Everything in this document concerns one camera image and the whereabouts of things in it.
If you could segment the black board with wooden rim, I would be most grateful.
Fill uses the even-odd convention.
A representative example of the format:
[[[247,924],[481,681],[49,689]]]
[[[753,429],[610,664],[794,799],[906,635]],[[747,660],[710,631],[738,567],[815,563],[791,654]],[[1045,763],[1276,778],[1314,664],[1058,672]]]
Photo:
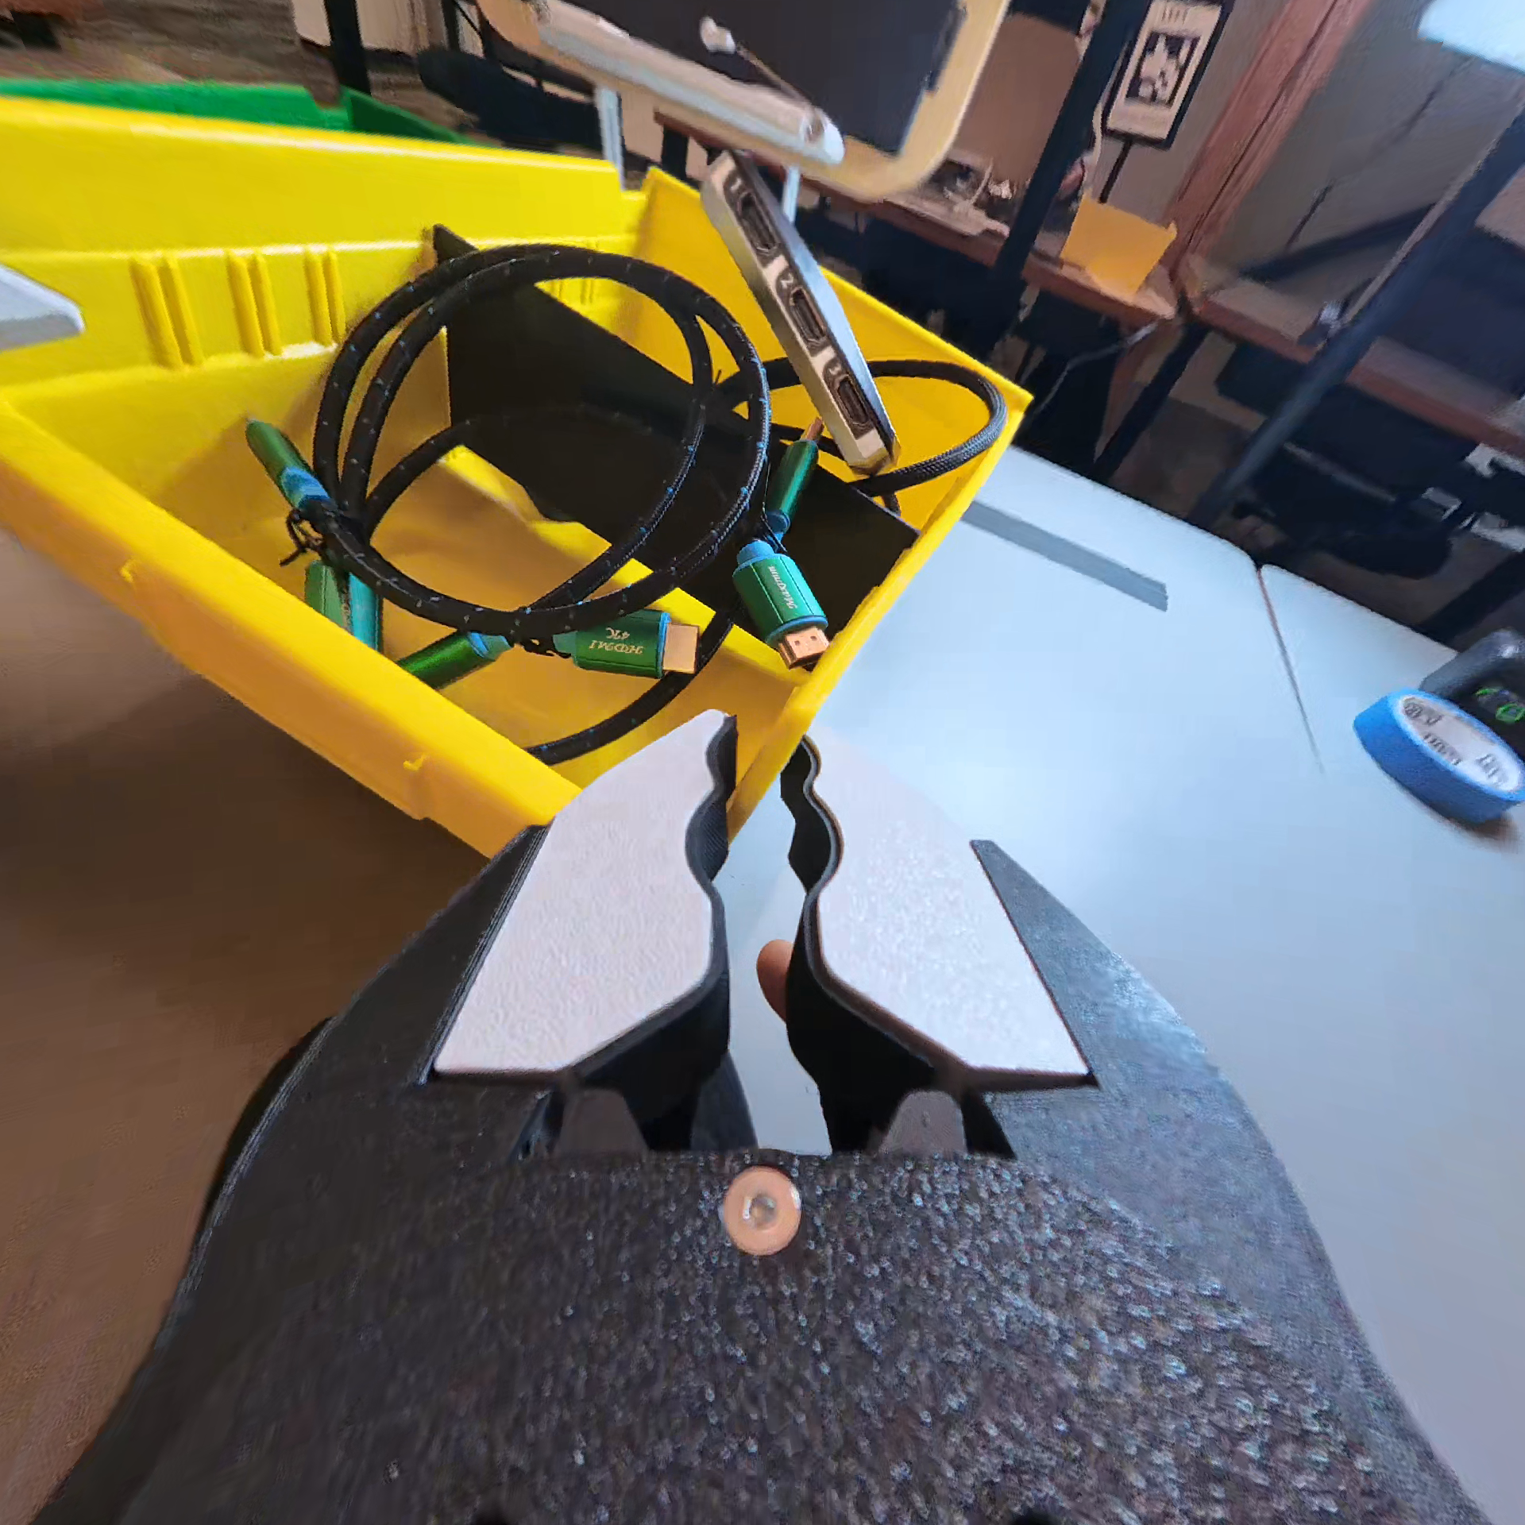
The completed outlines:
[[[478,5],[503,40],[695,140],[882,200],[951,147],[1006,5]]]

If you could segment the yellow plastic bin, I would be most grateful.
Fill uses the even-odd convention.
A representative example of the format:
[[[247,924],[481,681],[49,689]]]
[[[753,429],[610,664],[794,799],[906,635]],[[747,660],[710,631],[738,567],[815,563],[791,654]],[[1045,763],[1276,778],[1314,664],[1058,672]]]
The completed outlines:
[[[772,467],[816,409],[692,189],[661,171],[625,189],[613,168],[576,156],[5,100],[5,265],[74,300],[87,322],[82,337],[5,356],[5,524],[187,668],[483,854],[702,711],[738,725],[738,828],[973,504],[1030,395],[829,276],[868,364],[982,371],[1006,399],[998,441],[959,472],[901,489],[900,512],[869,497],[914,526],[917,543],[844,629],[826,615],[828,649],[794,668],[734,588],[751,531],[733,532],[712,563],[645,604],[692,626],[734,617],[716,657],[633,734],[546,766],[527,748],[620,713],[654,678],[515,647],[473,676],[427,688],[395,660],[454,631],[378,598],[383,649],[373,652],[314,612],[303,598],[310,561],[287,563],[287,504],[244,438],[250,419],[275,424],[315,472],[320,397],[355,323],[449,257],[525,244],[633,255],[730,310],[771,383],[755,493],[755,514],[766,514]],[[654,300],[593,276],[539,288],[692,385],[692,347]],[[747,407],[730,383],[738,364],[712,330],[702,337],[717,393],[695,470],[640,558],[596,597],[683,557],[730,514],[749,474]],[[900,438],[895,465],[881,472],[959,446],[986,423],[972,392],[875,380]],[[395,395],[370,482],[450,424],[445,325]],[[848,467],[832,436],[824,446],[816,470],[862,491],[869,474]],[[519,610],[613,542],[542,517],[519,482],[459,446],[400,495],[373,543],[435,593]]]

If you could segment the framed marker sign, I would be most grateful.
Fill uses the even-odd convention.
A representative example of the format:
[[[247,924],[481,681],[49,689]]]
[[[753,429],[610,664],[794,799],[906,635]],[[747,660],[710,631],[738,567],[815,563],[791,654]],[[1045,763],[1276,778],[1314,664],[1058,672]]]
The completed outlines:
[[[1151,1],[1101,116],[1122,144],[1168,150],[1229,23],[1234,1]]]

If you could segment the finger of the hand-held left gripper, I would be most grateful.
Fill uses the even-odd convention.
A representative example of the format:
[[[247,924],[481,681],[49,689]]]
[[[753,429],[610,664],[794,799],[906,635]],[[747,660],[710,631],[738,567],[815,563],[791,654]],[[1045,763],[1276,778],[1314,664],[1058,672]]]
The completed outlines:
[[[3,353],[67,340],[87,332],[74,300],[3,265]]]

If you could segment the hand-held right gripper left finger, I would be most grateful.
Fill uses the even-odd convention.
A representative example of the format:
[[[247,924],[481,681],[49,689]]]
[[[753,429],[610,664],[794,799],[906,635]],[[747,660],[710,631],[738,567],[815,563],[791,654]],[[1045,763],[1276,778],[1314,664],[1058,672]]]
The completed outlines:
[[[705,711],[581,788],[544,828],[464,984],[434,1073],[593,1076],[727,974],[737,719]]]

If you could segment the wooden desk with white card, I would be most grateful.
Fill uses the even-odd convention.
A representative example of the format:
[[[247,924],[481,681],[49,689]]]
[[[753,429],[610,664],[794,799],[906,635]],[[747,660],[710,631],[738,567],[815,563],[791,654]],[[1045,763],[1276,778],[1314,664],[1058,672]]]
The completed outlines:
[[[979,318],[994,299],[994,272],[1006,238],[1003,227],[962,234],[896,200],[862,205],[826,189],[816,189],[816,203],[800,212],[797,223],[816,254],[844,260],[863,276],[896,271],[917,285],[922,307],[946,310],[954,325]],[[1120,416],[1114,431],[1097,438],[1094,464],[1107,475],[1134,451],[1210,334],[1276,356],[1293,371],[1293,380],[1316,360],[1316,347],[1291,334],[1293,300],[1267,288],[1241,280],[1207,288],[1197,267],[1185,271],[1180,288],[1158,265],[1137,293],[1120,297],[1059,260],[1055,247],[1058,242],[1043,236],[1029,255],[1015,293],[1006,299],[1012,325],[1019,323],[1022,304],[1034,297],[1058,310],[1050,325],[1063,339],[1101,332],[1105,344],[1122,349],[1134,340],[1169,340],[1160,371]],[[1501,392],[1386,337],[1321,404],[1342,395],[1368,397],[1449,440],[1522,459],[1522,409],[1511,413]]]

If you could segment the black device green lights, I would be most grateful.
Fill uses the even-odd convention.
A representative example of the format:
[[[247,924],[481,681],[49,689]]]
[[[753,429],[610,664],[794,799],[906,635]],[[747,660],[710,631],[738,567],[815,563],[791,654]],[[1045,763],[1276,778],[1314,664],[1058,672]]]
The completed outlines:
[[[1420,681],[1524,754],[1524,635],[1498,629]]]

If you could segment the black tripod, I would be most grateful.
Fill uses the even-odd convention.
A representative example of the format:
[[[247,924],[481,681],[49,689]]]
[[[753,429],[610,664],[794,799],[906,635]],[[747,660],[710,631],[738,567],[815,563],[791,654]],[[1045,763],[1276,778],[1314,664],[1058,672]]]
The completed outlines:
[[[1524,164],[1524,115],[1500,134],[1477,168],[1427,214],[1422,228],[1407,242],[1390,271],[1372,285],[1314,358],[1288,392],[1285,404],[1251,436],[1244,454],[1226,467],[1199,497],[1186,522],[1212,524],[1254,482],[1276,452],[1299,431],[1323,399],[1343,385],[1366,350],[1413,304],[1427,276],[1449,260],[1468,236],[1477,217],[1498,198]]]

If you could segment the green plastic bin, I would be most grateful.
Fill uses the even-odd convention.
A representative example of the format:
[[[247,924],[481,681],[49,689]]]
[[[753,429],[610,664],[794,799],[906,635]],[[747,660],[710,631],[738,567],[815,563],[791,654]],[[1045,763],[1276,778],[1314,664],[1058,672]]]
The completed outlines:
[[[320,103],[296,84],[3,80],[5,100],[66,101],[127,113],[212,119],[242,125],[325,129],[398,140],[466,144],[457,130],[370,96],[343,89],[339,103]]]

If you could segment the wooden post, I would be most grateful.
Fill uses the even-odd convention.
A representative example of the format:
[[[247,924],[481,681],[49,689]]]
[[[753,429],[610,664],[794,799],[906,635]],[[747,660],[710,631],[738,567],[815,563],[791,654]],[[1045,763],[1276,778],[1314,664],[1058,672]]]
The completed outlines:
[[[1178,276],[1189,257],[1207,255],[1224,234],[1368,10],[1371,1],[1276,6],[1168,208],[1176,233],[1164,255],[1169,276]]]

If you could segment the black bin divider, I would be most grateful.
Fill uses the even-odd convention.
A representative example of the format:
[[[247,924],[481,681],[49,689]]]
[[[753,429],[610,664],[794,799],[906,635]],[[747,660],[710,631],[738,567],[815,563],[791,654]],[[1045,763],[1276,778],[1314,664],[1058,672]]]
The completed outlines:
[[[447,325],[450,420],[535,510],[618,542],[680,464],[692,385],[542,288],[476,297]],[[815,470],[785,539],[839,631],[917,528]]]

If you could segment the blue tape roll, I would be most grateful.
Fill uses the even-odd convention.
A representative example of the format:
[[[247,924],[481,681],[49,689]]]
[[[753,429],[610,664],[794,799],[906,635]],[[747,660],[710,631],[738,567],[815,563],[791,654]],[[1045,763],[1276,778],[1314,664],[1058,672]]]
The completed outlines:
[[[1441,816],[1483,827],[1524,804],[1522,754],[1449,698],[1400,689],[1354,719],[1362,751]]]

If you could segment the grey tape strip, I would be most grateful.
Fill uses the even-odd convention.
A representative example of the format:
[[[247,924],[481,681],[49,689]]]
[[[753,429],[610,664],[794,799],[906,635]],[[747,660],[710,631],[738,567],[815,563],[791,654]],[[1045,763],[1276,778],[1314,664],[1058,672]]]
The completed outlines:
[[[994,539],[1024,548],[1078,578],[1112,588],[1116,594],[1142,603],[1160,614],[1169,610],[1169,594],[1164,582],[1040,524],[1029,522],[982,501],[973,504],[965,512],[962,522],[993,536]]]

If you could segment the yellow cardboard box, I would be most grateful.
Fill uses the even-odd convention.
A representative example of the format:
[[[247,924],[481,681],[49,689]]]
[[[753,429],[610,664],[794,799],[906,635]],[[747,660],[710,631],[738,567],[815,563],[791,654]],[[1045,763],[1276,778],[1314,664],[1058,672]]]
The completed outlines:
[[[1084,197],[1058,257],[1105,293],[1134,299],[1171,247],[1176,224],[1156,224]]]

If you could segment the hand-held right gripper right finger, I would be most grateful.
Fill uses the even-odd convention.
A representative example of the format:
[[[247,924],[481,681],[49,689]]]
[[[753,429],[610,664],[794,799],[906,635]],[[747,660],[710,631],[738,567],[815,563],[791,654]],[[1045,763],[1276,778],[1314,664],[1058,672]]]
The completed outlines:
[[[1058,998],[972,838],[839,735],[809,735],[781,778],[806,889],[809,992],[946,1087],[1092,1080]]]

